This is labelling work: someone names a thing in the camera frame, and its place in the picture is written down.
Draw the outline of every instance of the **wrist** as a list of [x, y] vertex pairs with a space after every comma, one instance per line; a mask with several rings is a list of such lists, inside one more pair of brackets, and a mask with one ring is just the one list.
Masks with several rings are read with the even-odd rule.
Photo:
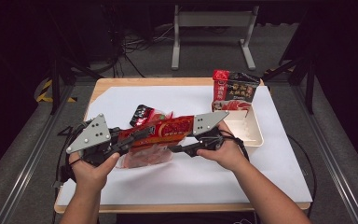
[[86, 188], [80, 185], [76, 185], [75, 194], [87, 196], [88, 198], [100, 197], [101, 190], [100, 189], [93, 189], [93, 188]]
[[245, 157], [240, 157], [234, 162], [234, 165], [230, 167], [229, 170], [235, 174], [246, 170], [250, 164], [251, 163]]

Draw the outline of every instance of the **white tray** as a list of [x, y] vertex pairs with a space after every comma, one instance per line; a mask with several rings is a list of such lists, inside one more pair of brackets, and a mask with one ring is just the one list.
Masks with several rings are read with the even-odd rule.
[[263, 145], [263, 136], [258, 126], [255, 110], [252, 107], [248, 111], [230, 110], [224, 121], [234, 136], [240, 138], [246, 147]]

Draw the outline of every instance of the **finger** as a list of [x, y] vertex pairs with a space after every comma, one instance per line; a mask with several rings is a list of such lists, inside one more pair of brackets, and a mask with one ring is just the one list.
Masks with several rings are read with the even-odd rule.
[[109, 175], [109, 173], [116, 166], [118, 158], [120, 158], [120, 154], [116, 152], [106, 159], [106, 161], [104, 161], [97, 169], [100, 170], [103, 175]]
[[207, 149], [199, 149], [197, 150], [197, 155], [205, 158], [205, 159], [208, 159], [208, 160], [211, 160], [211, 161], [216, 161], [217, 159], [217, 155], [216, 155], [216, 152], [215, 151], [211, 151], [211, 150], [207, 150]]
[[69, 163], [72, 163], [73, 161], [77, 161], [78, 159], [80, 159], [80, 155], [78, 152], [74, 152], [71, 153], [71, 155], [69, 155]]
[[220, 130], [231, 133], [231, 130], [228, 128], [227, 124], [223, 120], [217, 124], [217, 128]]

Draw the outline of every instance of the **metal stand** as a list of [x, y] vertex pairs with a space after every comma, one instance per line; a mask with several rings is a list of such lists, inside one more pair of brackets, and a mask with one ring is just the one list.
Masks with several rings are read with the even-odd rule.
[[255, 63], [249, 50], [249, 41], [252, 31], [255, 27], [255, 19], [257, 17], [258, 7], [254, 7], [253, 11], [179, 11], [179, 6], [175, 6], [174, 14], [174, 43], [172, 53], [172, 70], [179, 69], [180, 54], [180, 38], [179, 27], [195, 27], [195, 26], [236, 26], [246, 27], [246, 37], [240, 39], [243, 55], [249, 70], [255, 70]]

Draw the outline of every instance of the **red box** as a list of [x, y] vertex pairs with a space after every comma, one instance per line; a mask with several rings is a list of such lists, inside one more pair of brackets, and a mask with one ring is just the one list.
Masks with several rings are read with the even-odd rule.
[[213, 71], [213, 102], [215, 110], [247, 110], [260, 84], [260, 78], [227, 70]]

